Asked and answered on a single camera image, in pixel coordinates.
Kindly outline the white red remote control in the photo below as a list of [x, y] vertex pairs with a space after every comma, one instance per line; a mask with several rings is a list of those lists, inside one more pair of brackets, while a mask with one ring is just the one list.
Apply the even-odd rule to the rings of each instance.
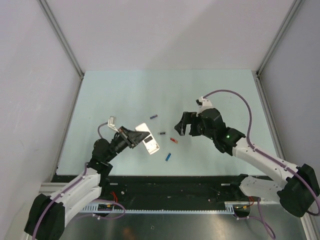
[[136, 126], [135, 130], [138, 132], [148, 132], [149, 133], [149, 135], [143, 139], [142, 143], [144, 144], [147, 152], [150, 155], [156, 153], [160, 149], [158, 142], [154, 138], [153, 134], [151, 133], [151, 131], [146, 123], [142, 123], [142, 124]]

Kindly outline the blue battery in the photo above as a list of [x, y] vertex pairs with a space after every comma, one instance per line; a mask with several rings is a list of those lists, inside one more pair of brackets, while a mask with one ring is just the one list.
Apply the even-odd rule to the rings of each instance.
[[169, 153], [169, 154], [167, 155], [167, 157], [165, 158], [165, 161], [166, 161], [166, 162], [170, 159], [171, 155], [172, 155], [171, 153]]

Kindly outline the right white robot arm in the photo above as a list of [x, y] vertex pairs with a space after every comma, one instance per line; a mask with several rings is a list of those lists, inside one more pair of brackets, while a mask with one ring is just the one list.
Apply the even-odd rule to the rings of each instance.
[[190, 136], [207, 137], [221, 153], [251, 164], [271, 179], [240, 175], [241, 181], [230, 188], [235, 200], [242, 201], [247, 196], [262, 197], [279, 202], [287, 212], [299, 218], [319, 201], [320, 187], [311, 166], [297, 166], [258, 149], [249, 143], [244, 133], [226, 126], [217, 109], [211, 107], [201, 113], [185, 111], [174, 129], [184, 136], [187, 125], [190, 125]]

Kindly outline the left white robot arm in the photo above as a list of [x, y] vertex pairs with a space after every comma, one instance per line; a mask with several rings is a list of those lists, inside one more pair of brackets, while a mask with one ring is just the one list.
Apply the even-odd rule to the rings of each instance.
[[152, 134], [145, 123], [135, 130], [121, 126], [111, 141], [95, 141], [89, 162], [82, 173], [63, 188], [33, 201], [24, 232], [34, 240], [58, 240], [68, 223], [90, 202], [110, 196], [108, 176], [111, 161], [126, 148], [133, 149]]

